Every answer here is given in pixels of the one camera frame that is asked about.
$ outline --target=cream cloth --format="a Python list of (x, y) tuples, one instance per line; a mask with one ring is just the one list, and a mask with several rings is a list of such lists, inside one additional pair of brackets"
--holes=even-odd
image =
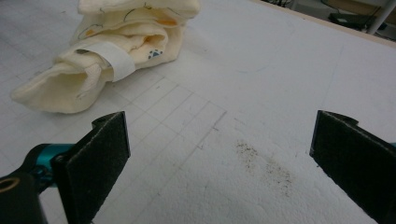
[(109, 81), (135, 69), (173, 61), (198, 0), (80, 0), (84, 15), (70, 49), (54, 65), (11, 93), (30, 108), (77, 113), (89, 108)]

